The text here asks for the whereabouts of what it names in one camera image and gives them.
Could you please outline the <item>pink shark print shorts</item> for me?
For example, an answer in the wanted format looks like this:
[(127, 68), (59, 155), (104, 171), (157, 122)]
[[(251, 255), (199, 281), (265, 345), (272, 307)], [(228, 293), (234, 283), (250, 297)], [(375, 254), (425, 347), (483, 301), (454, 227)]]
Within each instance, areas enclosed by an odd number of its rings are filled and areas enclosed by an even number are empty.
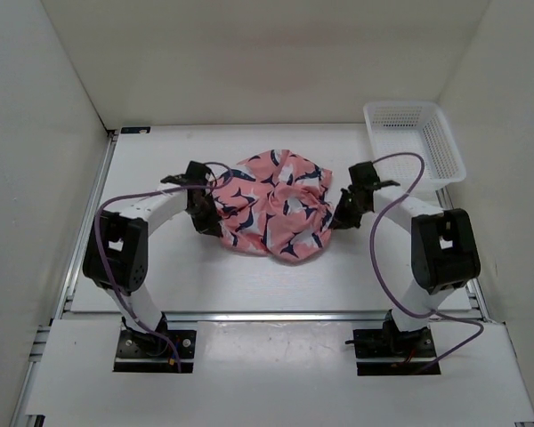
[(239, 161), (217, 177), (213, 191), (223, 246), (247, 255), (300, 263), (331, 239), (333, 172), (289, 149)]

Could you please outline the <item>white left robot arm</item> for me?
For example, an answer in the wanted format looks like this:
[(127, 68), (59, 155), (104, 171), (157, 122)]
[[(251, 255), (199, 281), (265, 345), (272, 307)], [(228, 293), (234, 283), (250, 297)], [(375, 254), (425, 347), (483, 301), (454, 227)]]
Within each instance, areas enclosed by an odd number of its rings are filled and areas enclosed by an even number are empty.
[(218, 162), (189, 162), (184, 173), (167, 175), (156, 189), (110, 198), (93, 217), (82, 271), (117, 305), (126, 329), (139, 334), (138, 345), (150, 356), (166, 351), (166, 316), (145, 285), (149, 270), (149, 238), (178, 214), (187, 214), (197, 233), (220, 238), (221, 216), (213, 192), (233, 179), (229, 167), (221, 175)]

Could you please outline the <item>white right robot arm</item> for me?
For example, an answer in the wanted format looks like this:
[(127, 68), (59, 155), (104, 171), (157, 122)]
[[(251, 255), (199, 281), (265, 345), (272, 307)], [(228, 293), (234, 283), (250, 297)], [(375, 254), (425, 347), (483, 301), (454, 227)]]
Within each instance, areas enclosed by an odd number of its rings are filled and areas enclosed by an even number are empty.
[[(427, 328), (432, 317), (455, 321), (440, 306), (458, 289), (478, 278), (481, 262), (469, 214), (463, 209), (443, 210), (411, 195), (410, 189), (382, 180), (372, 162), (349, 168), (351, 184), (341, 190), (330, 228), (358, 228), (364, 214), (376, 218), (368, 240), (369, 257), (378, 284), (392, 303), (383, 323), (382, 344), (400, 356)], [(412, 280), (401, 298), (395, 297), (379, 269), (376, 234), (383, 219), (409, 234)]]

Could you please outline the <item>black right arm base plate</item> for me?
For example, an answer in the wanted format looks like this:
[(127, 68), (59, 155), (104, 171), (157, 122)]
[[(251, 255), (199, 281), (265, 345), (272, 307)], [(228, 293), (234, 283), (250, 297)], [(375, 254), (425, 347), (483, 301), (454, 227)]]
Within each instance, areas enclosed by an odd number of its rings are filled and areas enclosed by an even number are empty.
[(428, 326), (401, 332), (392, 319), (387, 319), (380, 329), (354, 329), (344, 344), (354, 348), (357, 376), (441, 374)]

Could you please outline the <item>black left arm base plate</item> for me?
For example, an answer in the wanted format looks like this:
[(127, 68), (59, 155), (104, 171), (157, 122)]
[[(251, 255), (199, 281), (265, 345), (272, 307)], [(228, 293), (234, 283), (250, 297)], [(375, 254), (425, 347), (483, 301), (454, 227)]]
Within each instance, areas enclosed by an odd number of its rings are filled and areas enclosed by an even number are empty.
[(122, 328), (119, 334), (113, 371), (117, 373), (143, 374), (191, 374), (197, 343), (196, 330), (169, 330), (166, 332), (180, 357), (180, 364), (174, 360), (174, 353), (165, 341), (152, 335), (144, 336), (136, 331)]

